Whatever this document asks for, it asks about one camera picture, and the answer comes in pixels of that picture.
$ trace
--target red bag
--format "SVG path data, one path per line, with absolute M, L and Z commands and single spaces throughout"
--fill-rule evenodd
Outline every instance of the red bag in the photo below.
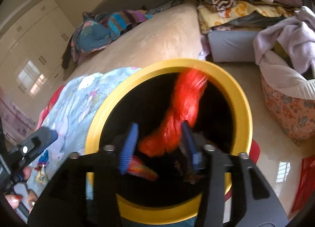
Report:
M 191 128 L 196 124 L 199 100 L 206 86 L 207 76 L 203 72 L 188 69 L 181 73 L 160 127 L 139 143 L 139 151 L 149 157 L 159 157 L 165 152 L 176 150 L 182 135 L 183 121 L 187 120 Z

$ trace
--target tile floor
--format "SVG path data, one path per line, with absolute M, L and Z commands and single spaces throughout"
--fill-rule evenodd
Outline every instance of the tile floor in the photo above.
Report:
M 260 71 L 254 63 L 220 63 L 244 90 L 253 116 L 253 139 L 260 146 L 258 167 L 289 215 L 300 180 L 303 153 L 286 137 L 265 107 Z M 225 221 L 229 219 L 231 200 L 226 202 Z

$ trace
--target finger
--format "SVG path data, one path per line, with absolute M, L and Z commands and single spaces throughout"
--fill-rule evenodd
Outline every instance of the finger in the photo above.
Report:
M 27 181 L 31 176 L 32 168 L 31 167 L 24 167 L 23 168 L 23 174 L 24 174 L 24 180 Z
M 33 209 L 34 203 L 36 203 L 38 200 L 38 197 L 36 195 L 36 193 L 33 190 L 29 190 L 29 194 L 26 198 L 26 203 L 30 206 L 30 212 Z
M 6 195 L 5 198 L 7 199 L 7 201 L 11 205 L 11 207 L 13 207 L 13 209 L 17 209 L 23 196 L 21 196 L 21 195 Z

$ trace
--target yellow bucket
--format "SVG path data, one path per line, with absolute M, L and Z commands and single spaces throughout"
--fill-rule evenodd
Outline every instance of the yellow bucket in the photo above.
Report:
M 158 127 L 170 104 L 178 73 L 195 68 L 208 76 L 207 89 L 199 104 L 195 131 L 232 155 L 249 153 L 252 117 L 247 98 L 235 79 L 219 66 L 196 59 L 172 59 L 152 64 L 122 82 L 97 111 L 86 139 L 85 153 L 95 153 L 125 133 L 130 122 L 139 124 L 139 139 Z M 93 173 L 88 174 L 93 185 Z M 169 224 L 198 213 L 202 182 L 149 182 L 126 175 L 117 194 L 122 217 L 145 224 Z M 226 192 L 231 188 L 226 174 Z

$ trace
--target red cloth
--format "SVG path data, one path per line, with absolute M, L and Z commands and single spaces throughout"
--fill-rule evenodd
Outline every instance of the red cloth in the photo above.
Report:
M 252 140 L 252 146 L 249 151 L 249 157 L 250 159 L 256 164 L 258 161 L 260 155 L 260 147 L 258 143 L 256 143 L 254 140 Z M 231 189 L 228 191 L 227 194 L 225 194 L 225 201 L 227 201 L 229 198 L 232 197 L 232 191 Z
M 315 155 L 302 159 L 300 183 L 291 213 L 299 211 L 304 206 L 315 188 Z
M 173 152 L 181 140 L 183 121 L 187 120 L 191 128 L 196 124 L 199 100 L 206 86 L 207 76 L 203 72 L 195 69 L 182 72 L 177 78 L 171 105 L 160 127 L 139 143 L 139 151 L 149 157 Z
M 38 123 L 37 123 L 37 127 L 36 127 L 35 130 L 38 130 L 42 126 L 42 123 L 45 120 L 45 118 L 47 117 L 48 113 L 51 111 L 53 106 L 58 101 L 60 93 L 61 93 L 61 91 L 63 90 L 64 87 L 65 87 L 65 85 L 62 85 L 60 88 L 58 88 L 56 90 L 56 92 L 53 94 L 53 96 L 49 100 L 49 102 L 48 102 L 47 106 L 45 107 L 45 109 L 43 109 L 41 111 L 41 113 L 39 114 Z

